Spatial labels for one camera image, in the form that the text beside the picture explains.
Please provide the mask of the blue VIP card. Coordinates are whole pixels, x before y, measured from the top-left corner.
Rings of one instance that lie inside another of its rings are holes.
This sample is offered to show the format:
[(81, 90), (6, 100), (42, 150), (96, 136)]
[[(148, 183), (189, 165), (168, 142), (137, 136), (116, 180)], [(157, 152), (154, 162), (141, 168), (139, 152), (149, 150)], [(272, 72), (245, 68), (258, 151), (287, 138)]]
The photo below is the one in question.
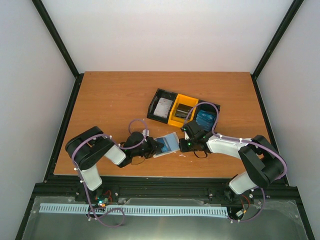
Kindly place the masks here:
[(156, 141), (161, 144), (161, 147), (160, 147), (160, 149), (157, 151), (157, 154), (168, 153), (168, 152), (171, 151), (171, 148), (170, 148), (170, 146), (169, 146), (168, 141), (166, 140), (166, 138), (164, 138), (164, 137), (158, 137), (158, 138), (156, 139)]

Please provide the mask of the beige card holder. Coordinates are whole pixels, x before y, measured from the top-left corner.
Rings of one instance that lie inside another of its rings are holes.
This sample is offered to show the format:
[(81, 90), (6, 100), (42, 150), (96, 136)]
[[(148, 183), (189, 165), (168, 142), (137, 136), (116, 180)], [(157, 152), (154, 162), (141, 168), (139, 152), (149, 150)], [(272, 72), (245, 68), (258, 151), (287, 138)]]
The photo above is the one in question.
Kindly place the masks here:
[(155, 141), (163, 146), (156, 150), (155, 154), (153, 155), (154, 158), (180, 151), (179, 138), (176, 132), (157, 137)]

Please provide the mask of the black card stack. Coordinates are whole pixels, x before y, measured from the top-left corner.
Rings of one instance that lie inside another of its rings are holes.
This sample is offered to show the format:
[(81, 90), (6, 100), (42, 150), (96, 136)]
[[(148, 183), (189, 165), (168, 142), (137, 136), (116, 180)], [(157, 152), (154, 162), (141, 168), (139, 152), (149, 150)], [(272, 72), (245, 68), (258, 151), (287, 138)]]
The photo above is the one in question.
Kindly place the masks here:
[(187, 118), (187, 116), (188, 116), (188, 114), (189, 114), (191, 109), (192, 109), (191, 106), (179, 103), (177, 108), (176, 108), (174, 116), (177, 117), (177, 118), (185, 120)]

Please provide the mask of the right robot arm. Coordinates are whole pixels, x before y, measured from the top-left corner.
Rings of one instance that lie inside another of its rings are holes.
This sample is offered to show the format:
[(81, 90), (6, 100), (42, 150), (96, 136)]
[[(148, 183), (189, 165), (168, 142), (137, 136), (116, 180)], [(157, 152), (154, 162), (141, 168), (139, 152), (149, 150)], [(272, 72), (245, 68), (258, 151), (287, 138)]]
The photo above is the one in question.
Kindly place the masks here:
[(235, 138), (204, 130), (194, 120), (181, 127), (185, 137), (179, 140), (182, 152), (223, 154), (240, 159), (245, 172), (234, 176), (223, 190), (229, 203), (236, 202), (240, 195), (255, 188), (267, 188), (273, 181), (287, 173), (287, 164), (262, 135), (254, 138)]

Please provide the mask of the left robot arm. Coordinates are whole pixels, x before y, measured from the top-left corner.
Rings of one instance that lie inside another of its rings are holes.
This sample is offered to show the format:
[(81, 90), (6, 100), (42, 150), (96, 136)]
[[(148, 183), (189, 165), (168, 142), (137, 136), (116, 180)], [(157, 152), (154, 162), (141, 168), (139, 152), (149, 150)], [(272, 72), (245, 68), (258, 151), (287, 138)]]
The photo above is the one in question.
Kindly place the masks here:
[(114, 165), (123, 168), (131, 164), (133, 158), (149, 159), (163, 147), (164, 144), (150, 137), (147, 130), (134, 131), (125, 142), (116, 144), (111, 136), (94, 126), (69, 140), (65, 145), (65, 151), (78, 172), (80, 182), (87, 187), (86, 195), (96, 202), (104, 195), (102, 179), (97, 168), (100, 159), (107, 158)]

